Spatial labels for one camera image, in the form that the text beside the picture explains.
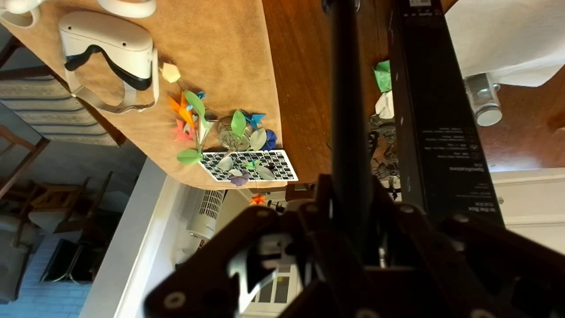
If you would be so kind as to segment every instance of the table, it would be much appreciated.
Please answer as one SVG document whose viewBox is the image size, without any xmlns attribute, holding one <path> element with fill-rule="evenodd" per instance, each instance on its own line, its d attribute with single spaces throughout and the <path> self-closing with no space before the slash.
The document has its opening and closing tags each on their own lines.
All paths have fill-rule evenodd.
<svg viewBox="0 0 565 318">
<path fill-rule="evenodd" d="M 33 28 L 7 26 L 46 65 L 64 76 L 64 55 L 58 39 L 58 19 L 78 9 L 99 11 L 95 0 L 46 0 L 42 18 Z M 268 34 L 261 0 L 178 0 L 157 2 L 157 11 L 146 19 L 132 19 L 145 26 L 161 58 L 173 60 L 187 88 L 207 92 L 207 108 L 217 117 L 235 109 L 265 113 L 263 125 L 272 129 L 282 145 L 279 99 L 270 58 Z M 115 104 L 122 97 L 122 83 L 101 56 L 94 56 L 78 71 L 90 90 Z M 231 184 L 215 182 L 199 164 L 182 166 L 177 154 L 185 145 L 175 141 L 175 115 L 168 108 L 168 95 L 178 88 L 161 81 L 159 102 L 143 113 L 113 115 L 101 111 L 148 159 L 175 180 L 201 189 L 229 189 Z M 286 182 L 249 182 L 245 187 L 281 187 Z"/>
</svg>

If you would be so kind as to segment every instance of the wooden surface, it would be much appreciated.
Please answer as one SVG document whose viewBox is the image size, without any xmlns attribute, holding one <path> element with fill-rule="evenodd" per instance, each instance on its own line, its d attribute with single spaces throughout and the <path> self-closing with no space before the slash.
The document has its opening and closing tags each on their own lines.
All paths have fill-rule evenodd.
<svg viewBox="0 0 565 318">
<path fill-rule="evenodd" d="M 11 28 L 11 32 L 62 76 L 64 56 L 56 21 L 78 9 L 102 12 L 95 0 L 46 0 L 42 19 L 33 28 Z M 226 117 L 233 109 L 265 113 L 265 127 L 275 131 L 282 143 L 275 78 L 259 0 L 222 0 L 214 5 L 199 0 L 159 2 L 154 16 L 134 23 L 152 34 L 162 58 L 180 67 L 187 88 L 207 92 L 208 113 L 217 117 Z M 109 104 L 120 101 L 122 83 L 102 58 L 92 58 L 83 65 L 79 78 L 102 101 Z M 175 115 L 166 104 L 168 90 L 178 88 L 161 81 L 159 104 L 143 113 L 102 111 L 102 115 L 178 182 L 203 189 L 233 187 L 214 182 L 198 164 L 182 166 L 177 161 L 177 154 L 187 145 L 173 140 Z M 215 138 L 205 143 L 205 147 L 214 145 L 217 145 Z M 249 182 L 247 185 L 281 187 L 284 182 Z"/>
<path fill-rule="evenodd" d="M 455 0 L 441 0 L 448 9 Z M 263 0 L 275 65 L 284 148 L 300 182 L 316 182 L 330 171 L 328 21 L 320 0 Z M 388 58 L 390 0 L 364 0 L 360 11 L 364 60 Z M 378 90 L 367 74 L 367 115 Z M 565 166 L 565 71 L 542 88 L 505 87 L 500 92 L 505 118 L 480 138 L 491 171 Z"/>
<path fill-rule="evenodd" d="M 330 173 L 330 42 L 328 16 L 320 0 L 263 0 L 277 76 L 284 150 L 300 182 Z M 387 2 L 364 2 L 358 12 L 367 111 L 378 90 L 371 65 L 387 58 Z"/>
</svg>

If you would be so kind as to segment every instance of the white label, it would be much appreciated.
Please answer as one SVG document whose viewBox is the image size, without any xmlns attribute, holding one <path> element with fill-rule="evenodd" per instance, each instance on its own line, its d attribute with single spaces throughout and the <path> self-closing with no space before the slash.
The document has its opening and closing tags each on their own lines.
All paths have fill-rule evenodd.
<svg viewBox="0 0 565 318">
<path fill-rule="evenodd" d="M 410 7 L 431 7 L 431 0 L 410 0 Z"/>
</svg>

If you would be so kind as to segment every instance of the green object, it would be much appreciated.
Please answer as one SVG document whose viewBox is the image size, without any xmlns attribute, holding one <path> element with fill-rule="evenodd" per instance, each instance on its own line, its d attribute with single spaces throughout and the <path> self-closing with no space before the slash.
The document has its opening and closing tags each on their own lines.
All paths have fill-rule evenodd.
<svg viewBox="0 0 565 318">
<path fill-rule="evenodd" d="M 184 97 L 189 101 L 189 104 L 192 106 L 194 113 L 198 113 L 198 118 L 205 118 L 207 115 L 207 106 L 205 102 L 191 90 L 184 92 Z"/>
<path fill-rule="evenodd" d="M 387 94 L 392 90 L 390 60 L 383 60 L 376 64 L 374 79 L 381 94 Z"/>
<path fill-rule="evenodd" d="M 249 162 L 245 162 L 245 170 L 247 171 L 252 171 L 254 170 L 254 164 L 249 161 Z"/>
<path fill-rule="evenodd" d="M 245 131 L 247 131 L 247 118 L 242 111 L 237 109 L 231 117 L 231 132 L 240 138 L 245 138 Z"/>
<path fill-rule="evenodd" d="M 201 159 L 201 152 L 194 148 L 184 150 L 177 155 L 177 161 L 180 161 L 185 166 L 194 164 L 199 159 Z"/>
</svg>

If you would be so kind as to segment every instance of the checkered paper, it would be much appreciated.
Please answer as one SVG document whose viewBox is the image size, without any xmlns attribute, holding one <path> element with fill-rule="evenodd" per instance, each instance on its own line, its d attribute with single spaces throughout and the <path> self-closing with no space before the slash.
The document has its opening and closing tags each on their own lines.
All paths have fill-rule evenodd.
<svg viewBox="0 0 565 318">
<path fill-rule="evenodd" d="M 224 159 L 228 152 L 205 152 L 203 159 L 199 164 L 214 177 L 217 182 L 229 182 L 229 171 L 222 171 L 219 168 L 221 159 Z M 290 162 L 288 155 L 284 150 L 270 150 L 270 152 L 229 152 L 231 155 L 231 170 L 240 170 L 247 171 L 245 164 L 259 161 L 261 166 L 272 168 L 272 175 L 275 180 L 282 182 L 297 182 L 297 171 L 293 164 Z M 256 171 L 247 171 L 251 182 L 272 182 L 272 180 L 263 180 L 259 173 Z"/>
</svg>

